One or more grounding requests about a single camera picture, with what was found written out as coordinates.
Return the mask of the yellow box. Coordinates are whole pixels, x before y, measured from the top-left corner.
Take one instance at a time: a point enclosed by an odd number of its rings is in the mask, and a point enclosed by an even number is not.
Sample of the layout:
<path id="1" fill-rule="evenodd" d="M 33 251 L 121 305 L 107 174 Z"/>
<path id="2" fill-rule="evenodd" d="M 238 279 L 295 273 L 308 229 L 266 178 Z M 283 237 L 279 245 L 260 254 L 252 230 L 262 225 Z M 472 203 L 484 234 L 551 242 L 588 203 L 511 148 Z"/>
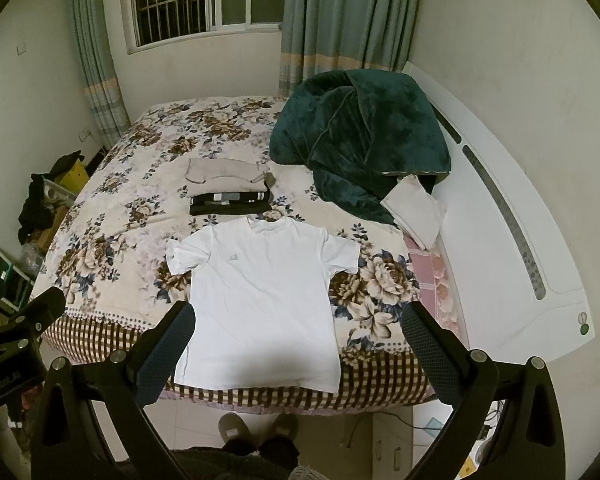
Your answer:
<path id="1" fill-rule="evenodd" d="M 88 180 L 90 180 L 90 177 L 82 164 L 82 160 L 78 158 L 68 171 L 55 178 L 55 183 L 68 192 L 78 195 Z"/>

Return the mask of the green curtain left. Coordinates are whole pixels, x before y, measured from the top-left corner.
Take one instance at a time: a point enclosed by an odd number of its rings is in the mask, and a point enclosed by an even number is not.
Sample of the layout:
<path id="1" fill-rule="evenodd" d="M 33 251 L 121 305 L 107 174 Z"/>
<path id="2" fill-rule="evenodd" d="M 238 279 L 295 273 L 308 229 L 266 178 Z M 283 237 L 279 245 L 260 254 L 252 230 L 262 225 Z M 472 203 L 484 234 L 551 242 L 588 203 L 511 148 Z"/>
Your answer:
<path id="1" fill-rule="evenodd" d="M 111 56 L 104 0 L 68 0 L 68 18 L 88 107 L 102 143 L 112 148 L 130 120 Z"/>

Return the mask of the folded beige garment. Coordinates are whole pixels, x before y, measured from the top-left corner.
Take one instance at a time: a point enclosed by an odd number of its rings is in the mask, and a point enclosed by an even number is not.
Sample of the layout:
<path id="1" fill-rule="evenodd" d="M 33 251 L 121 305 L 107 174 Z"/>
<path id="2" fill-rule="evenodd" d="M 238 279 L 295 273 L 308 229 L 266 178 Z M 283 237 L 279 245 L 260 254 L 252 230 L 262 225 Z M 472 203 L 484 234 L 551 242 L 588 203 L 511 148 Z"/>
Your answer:
<path id="1" fill-rule="evenodd" d="M 212 180 L 233 179 L 256 184 L 270 171 L 267 164 L 244 162 L 231 158 L 193 158 L 189 161 L 185 179 L 196 184 L 210 183 Z"/>

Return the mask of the black clothes pile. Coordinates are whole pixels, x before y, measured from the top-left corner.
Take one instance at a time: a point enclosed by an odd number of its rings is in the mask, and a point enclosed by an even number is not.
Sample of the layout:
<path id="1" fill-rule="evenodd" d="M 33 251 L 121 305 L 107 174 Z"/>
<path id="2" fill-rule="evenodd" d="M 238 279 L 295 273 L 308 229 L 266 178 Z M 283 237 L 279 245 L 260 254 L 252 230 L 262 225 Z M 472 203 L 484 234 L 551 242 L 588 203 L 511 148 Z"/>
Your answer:
<path id="1" fill-rule="evenodd" d="M 18 216 L 19 243 L 25 245 L 31 240 L 36 240 L 43 232 L 53 229 L 55 220 L 55 208 L 46 202 L 44 177 L 42 174 L 31 174 L 28 197 Z"/>

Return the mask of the floral bed blanket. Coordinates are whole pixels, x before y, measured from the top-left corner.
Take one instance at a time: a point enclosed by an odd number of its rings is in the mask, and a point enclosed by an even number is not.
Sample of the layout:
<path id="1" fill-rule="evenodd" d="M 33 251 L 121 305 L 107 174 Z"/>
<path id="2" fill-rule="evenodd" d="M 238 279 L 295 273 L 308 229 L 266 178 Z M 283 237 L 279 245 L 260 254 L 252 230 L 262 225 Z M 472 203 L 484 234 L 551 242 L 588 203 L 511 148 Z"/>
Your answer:
<path id="1" fill-rule="evenodd" d="M 190 278 L 166 265 L 166 244 L 222 214 L 189 212 L 186 181 L 195 158 L 268 161 L 268 139 L 284 102 L 272 96 L 205 98 L 151 107 L 111 149 L 68 210 L 34 288 L 60 288 L 65 314 L 45 341 L 76 364 L 129 349 L 185 298 Z M 428 402 L 427 382 L 400 329 L 400 314 L 421 302 L 445 328 L 458 311 L 439 248 L 420 249 L 394 226 L 348 214 L 318 196 L 309 169 L 273 166 L 270 221 L 321 226 L 361 247 L 356 275 L 329 287 L 342 376 L 336 393 L 305 388 L 204 390 L 169 380 L 163 396 L 256 414 L 361 413 Z"/>

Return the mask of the white t-shirt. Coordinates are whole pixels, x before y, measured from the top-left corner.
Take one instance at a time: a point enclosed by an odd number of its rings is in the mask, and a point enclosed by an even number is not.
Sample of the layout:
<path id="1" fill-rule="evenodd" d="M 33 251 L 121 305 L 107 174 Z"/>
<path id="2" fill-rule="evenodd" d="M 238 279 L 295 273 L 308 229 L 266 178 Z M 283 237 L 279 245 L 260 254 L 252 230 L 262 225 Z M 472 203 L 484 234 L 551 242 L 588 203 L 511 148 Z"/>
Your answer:
<path id="1" fill-rule="evenodd" d="M 284 217 L 205 226 L 166 246 L 189 274 L 196 328 L 174 380 L 206 390 L 301 387 L 335 393 L 340 359 L 329 283 L 358 272 L 360 245 Z"/>

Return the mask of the folded black garment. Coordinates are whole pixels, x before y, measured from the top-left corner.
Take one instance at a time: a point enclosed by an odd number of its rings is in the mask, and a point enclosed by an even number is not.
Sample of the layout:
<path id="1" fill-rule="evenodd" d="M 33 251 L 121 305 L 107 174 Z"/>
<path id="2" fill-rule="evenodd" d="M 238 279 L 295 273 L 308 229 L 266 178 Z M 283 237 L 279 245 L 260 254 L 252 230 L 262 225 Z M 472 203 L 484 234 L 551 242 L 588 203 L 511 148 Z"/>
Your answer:
<path id="1" fill-rule="evenodd" d="M 189 213 L 203 214 L 262 214 L 271 210 L 272 192 L 268 174 L 254 179 L 221 176 L 202 182 L 189 181 Z"/>

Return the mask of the green crate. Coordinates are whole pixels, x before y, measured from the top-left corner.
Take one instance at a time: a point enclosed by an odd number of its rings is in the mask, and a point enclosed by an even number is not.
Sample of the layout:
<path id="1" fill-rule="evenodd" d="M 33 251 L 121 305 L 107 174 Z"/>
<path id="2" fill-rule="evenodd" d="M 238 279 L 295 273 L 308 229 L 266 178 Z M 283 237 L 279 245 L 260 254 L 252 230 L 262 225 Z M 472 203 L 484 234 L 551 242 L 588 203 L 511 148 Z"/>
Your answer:
<path id="1" fill-rule="evenodd" d="M 0 311 L 13 314 L 29 302 L 33 281 L 0 248 Z"/>

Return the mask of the green curtain right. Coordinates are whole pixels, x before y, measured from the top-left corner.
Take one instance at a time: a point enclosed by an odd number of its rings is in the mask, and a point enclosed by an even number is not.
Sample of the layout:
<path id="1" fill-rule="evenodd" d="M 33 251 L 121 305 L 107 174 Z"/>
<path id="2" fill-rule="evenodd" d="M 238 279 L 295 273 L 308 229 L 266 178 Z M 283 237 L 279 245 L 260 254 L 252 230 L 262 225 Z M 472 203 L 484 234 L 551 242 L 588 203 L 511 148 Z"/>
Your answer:
<path id="1" fill-rule="evenodd" d="M 419 0 L 284 0 L 278 93 L 330 70 L 400 72 Z"/>

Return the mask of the right grey slipper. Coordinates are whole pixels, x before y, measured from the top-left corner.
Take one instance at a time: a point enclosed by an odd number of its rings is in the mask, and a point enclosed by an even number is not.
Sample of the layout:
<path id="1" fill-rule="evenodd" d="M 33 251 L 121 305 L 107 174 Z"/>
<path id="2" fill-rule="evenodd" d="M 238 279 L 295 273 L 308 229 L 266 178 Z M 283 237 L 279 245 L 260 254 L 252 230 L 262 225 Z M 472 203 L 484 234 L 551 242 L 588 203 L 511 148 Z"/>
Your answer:
<path id="1" fill-rule="evenodd" d="M 294 414 L 282 413 L 276 416 L 270 427 L 271 437 L 282 437 L 294 442 L 299 431 L 299 419 Z"/>

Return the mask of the dark green plush blanket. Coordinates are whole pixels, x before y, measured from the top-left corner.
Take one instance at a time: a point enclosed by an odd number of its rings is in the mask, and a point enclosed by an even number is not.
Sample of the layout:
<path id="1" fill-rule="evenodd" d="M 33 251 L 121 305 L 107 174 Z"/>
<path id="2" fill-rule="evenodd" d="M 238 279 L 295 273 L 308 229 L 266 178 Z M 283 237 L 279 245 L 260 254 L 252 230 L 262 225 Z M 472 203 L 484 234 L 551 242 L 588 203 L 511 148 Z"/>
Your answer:
<path id="1" fill-rule="evenodd" d="M 382 200 L 400 177 L 445 177 L 451 155 L 414 79 L 386 70 L 331 70 L 299 84 L 270 136 L 270 159 L 312 171 L 318 196 L 389 224 Z"/>

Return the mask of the grey slipper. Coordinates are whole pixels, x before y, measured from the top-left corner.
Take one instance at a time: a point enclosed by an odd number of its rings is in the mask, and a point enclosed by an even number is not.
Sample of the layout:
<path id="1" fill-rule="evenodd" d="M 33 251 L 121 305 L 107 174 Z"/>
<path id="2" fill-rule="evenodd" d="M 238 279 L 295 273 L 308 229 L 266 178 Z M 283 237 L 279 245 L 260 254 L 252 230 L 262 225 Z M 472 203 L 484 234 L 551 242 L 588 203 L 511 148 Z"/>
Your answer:
<path id="1" fill-rule="evenodd" d="M 282 437 L 294 442 L 299 431 L 299 419 L 294 414 L 282 413 L 276 416 L 270 427 L 271 437 Z"/>
<path id="2" fill-rule="evenodd" d="M 253 438 L 244 420 L 236 413 L 226 413 L 218 421 L 220 436 L 227 448 L 250 448 Z"/>

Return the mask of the white headboard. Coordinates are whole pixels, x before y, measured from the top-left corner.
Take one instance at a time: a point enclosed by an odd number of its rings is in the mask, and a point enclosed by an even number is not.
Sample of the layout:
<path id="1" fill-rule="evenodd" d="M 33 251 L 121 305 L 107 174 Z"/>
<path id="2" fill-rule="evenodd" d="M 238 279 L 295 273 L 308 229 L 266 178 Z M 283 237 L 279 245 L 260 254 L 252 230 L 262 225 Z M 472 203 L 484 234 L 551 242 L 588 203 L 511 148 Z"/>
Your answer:
<path id="1" fill-rule="evenodd" d="M 468 344 L 494 360 L 555 361 L 595 337 L 588 297 L 556 221 L 524 170 L 456 96 L 413 63 L 452 160 L 432 194 Z"/>

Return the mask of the green curtain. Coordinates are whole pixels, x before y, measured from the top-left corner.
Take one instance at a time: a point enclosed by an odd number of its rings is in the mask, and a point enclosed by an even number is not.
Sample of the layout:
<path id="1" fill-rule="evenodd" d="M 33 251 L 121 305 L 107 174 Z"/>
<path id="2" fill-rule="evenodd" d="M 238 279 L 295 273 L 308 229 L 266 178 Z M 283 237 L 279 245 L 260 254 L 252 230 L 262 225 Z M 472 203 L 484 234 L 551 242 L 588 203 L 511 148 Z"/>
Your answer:
<path id="1" fill-rule="evenodd" d="M 102 143 L 112 148 L 130 120 L 111 56 L 104 0 L 68 0 L 68 18 L 88 107 Z"/>
<path id="2" fill-rule="evenodd" d="M 330 70 L 400 72 L 419 0 L 284 0 L 278 93 Z"/>

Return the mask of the left grey slipper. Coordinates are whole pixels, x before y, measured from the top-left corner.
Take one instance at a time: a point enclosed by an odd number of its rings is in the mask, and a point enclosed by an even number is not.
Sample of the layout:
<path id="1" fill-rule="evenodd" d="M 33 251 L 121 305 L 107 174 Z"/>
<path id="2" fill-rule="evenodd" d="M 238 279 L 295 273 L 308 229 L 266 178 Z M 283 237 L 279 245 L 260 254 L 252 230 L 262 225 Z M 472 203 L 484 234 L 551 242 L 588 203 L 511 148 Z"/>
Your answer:
<path id="1" fill-rule="evenodd" d="M 250 448 L 253 438 L 244 420 L 236 413 L 226 413 L 218 421 L 220 436 L 227 448 Z"/>

